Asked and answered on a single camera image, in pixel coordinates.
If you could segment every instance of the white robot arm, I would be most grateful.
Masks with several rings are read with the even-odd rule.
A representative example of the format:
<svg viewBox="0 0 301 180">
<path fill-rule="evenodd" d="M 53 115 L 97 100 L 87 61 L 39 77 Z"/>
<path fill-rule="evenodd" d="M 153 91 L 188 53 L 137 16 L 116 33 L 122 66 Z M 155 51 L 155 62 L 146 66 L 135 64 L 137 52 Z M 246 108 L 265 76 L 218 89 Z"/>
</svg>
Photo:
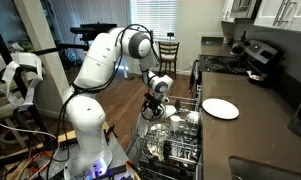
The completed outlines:
<svg viewBox="0 0 301 180">
<path fill-rule="evenodd" d="M 83 175 L 97 178 L 106 173 L 112 161 L 112 152 L 102 129 L 105 112 L 95 100 L 95 95 L 111 83 L 116 72 L 116 61 L 119 59 L 120 62 L 122 55 L 139 59 L 143 82 L 154 91 L 154 95 L 146 95 L 148 105 L 151 106 L 145 106 L 141 112 L 138 124 L 141 124 L 139 129 L 142 129 L 142 133 L 146 133 L 143 129 L 148 120 L 175 112 L 175 109 L 169 108 L 167 114 L 167 108 L 161 105 L 161 102 L 168 101 L 165 95 L 173 80 L 168 76 L 160 78 L 151 71 L 157 65 L 157 60 L 156 47 L 150 33 L 131 27 L 115 28 L 95 38 L 77 78 L 63 96 L 63 110 L 65 108 L 73 124 L 80 146 L 78 155 L 71 158 L 64 169 L 65 179 L 82 179 Z"/>
</svg>

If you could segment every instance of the dark countertop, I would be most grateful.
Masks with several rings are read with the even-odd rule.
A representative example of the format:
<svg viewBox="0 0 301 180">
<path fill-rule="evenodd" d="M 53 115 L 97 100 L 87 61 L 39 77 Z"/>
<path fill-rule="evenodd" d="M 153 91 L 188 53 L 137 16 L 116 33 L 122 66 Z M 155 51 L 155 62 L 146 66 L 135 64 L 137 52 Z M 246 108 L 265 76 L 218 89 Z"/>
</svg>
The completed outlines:
<svg viewBox="0 0 301 180">
<path fill-rule="evenodd" d="M 224 44 L 222 38 L 205 37 L 201 40 L 201 54 L 212 56 L 231 56 L 231 45 Z"/>
<path fill-rule="evenodd" d="M 231 155 L 301 173 L 301 137 L 287 128 L 294 112 L 279 95 L 249 83 L 245 76 L 202 75 L 203 100 L 223 99 L 240 112 L 232 121 L 203 113 L 205 180 L 231 179 Z"/>
</svg>

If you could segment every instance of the window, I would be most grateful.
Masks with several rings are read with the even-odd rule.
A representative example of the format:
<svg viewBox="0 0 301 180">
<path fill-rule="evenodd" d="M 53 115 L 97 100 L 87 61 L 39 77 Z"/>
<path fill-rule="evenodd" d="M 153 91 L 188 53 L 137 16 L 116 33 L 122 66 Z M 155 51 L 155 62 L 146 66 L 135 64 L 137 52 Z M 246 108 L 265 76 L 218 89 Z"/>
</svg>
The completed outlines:
<svg viewBox="0 0 301 180">
<path fill-rule="evenodd" d="M 131 21 L 153 31 L 155 40 L 176 32 L 178 0 L 131 0 Z"/>
</svg>

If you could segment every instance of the dishwasher rack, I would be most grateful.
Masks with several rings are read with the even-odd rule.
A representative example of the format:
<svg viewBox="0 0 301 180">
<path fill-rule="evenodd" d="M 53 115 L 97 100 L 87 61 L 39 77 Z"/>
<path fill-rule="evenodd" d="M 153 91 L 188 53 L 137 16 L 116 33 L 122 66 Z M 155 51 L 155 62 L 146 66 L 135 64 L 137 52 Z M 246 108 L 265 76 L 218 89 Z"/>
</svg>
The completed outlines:
<svg viewBox="0 0 301 180">
<path fill-rule="evenodd" d="M 133 132 L 136 149 L 134 163 L 141 167 L 142 179 L 192 180 L 202 151 L 201 124 L 185 121 L 187 114 L 195 110 L 200 102 L 196 99 L 168 97 L 169 105 L 177 108 L 181 118 L 180 128 L 172 131 L 170 118 L 149 122 L 146 136 Z"/>
</svg>

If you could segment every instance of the stovetop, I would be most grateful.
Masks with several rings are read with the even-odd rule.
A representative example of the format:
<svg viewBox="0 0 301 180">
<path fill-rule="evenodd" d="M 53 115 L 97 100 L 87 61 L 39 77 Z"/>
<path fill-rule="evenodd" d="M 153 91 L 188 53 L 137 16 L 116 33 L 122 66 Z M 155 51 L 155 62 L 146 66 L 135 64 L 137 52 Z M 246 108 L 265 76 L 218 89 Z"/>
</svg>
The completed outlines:
<svg viewBox="0 0 301 180">
<path fill-rule="evenodd" d="M 247 70 L 250 70 L 245 61 L 237 57 L 200 55 L 199 61 L 201 65 L 201 71 L 206 72 L 245 76 L 247 75 Z"/>
</svg>

